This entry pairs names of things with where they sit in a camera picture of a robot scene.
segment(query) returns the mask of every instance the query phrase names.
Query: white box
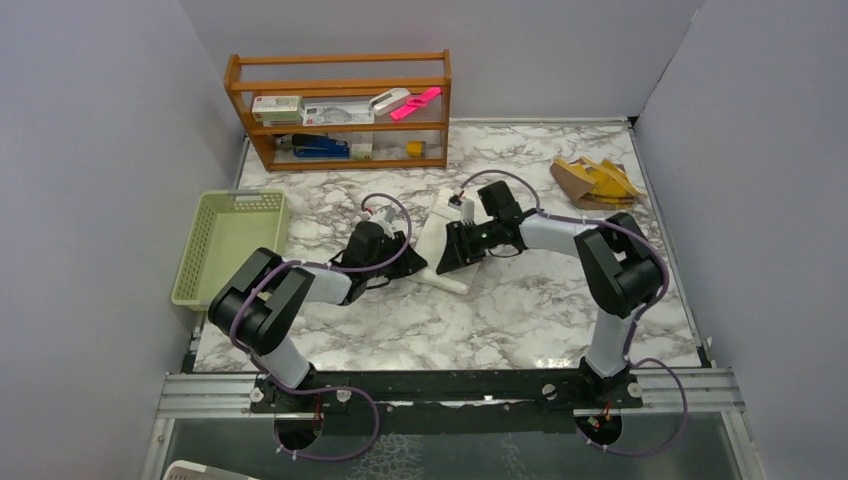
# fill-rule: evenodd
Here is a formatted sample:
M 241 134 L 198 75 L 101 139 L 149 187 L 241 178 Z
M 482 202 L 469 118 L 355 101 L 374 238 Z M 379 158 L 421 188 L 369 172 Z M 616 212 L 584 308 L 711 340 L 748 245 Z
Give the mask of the white box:
M 300 97 L 262 95 L 253 99 L 253 119 L 266 125 L 299 125 Z

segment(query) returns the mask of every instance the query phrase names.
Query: pink highlighter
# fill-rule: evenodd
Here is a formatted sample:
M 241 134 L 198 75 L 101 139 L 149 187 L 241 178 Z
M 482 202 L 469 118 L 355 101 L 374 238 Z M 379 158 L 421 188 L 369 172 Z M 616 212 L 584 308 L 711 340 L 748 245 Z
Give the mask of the pink highlighter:
M 419 108 L 426 107 L 427 103 L 429 103 L 430 100 L 438 97 L 441 94 L 442 89 L 439 87 L 428 88 L 421 95 L 409 98 L 406 101 L 406 105 L 398 108 L 389 115 L 392 117 L 392 120 L 398 122 L 410 113 L 418 110 Z

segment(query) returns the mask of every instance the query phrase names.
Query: shelf board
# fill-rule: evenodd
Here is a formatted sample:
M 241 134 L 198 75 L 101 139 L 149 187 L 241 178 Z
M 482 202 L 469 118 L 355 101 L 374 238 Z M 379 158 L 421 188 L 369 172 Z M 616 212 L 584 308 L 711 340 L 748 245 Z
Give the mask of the shelf board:
M 414 130 L 445 130 L 444 122 L 367 123 L 364 125 L 283 125 L 279 127 L 254 127 L 256 135 L 286 135 L 289 133 L 316 132 L 386 132 Z
M 350 170 L 361 168 L 444 168 L 447 162 L 444 158 L 410 158 L 402 160 L 365 160 L 365 161 L 327 161 L 303 163 L 272 163 L 266 168 L 272 172 L 300 170 Z

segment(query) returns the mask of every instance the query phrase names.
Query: green plastic basket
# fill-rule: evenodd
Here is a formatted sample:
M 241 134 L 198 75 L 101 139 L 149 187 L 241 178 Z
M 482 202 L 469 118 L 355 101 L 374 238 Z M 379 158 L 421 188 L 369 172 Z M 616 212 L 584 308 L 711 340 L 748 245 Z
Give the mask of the green plastic basket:
M 210 191 L 200 197 L 171 301 L 204 312 L 247 257 L 282 254 L 289 210 L 281 190 Z

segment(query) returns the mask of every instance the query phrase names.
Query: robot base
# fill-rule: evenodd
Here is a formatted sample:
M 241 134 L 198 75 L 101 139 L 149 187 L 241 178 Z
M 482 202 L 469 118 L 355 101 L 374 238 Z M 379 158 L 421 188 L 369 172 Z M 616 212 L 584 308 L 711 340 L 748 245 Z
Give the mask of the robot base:
M 581 369 L 312 372 L 299 389 L 355 386 L 379 403 L 382 433 L 530 432 L 575 433 L 573 411 L 640 408 L 642 400 L 627 392 L 636 378 L 625 373 L 616 388 L 599 395 L 597 383 Z M 316 411 L 313 395 L 297 397 L 257 379 L 262 400 L 251 412 Z M 373 425 L 367 402 L 358 395 L 321 396 L 323 435 L 363 435 Z

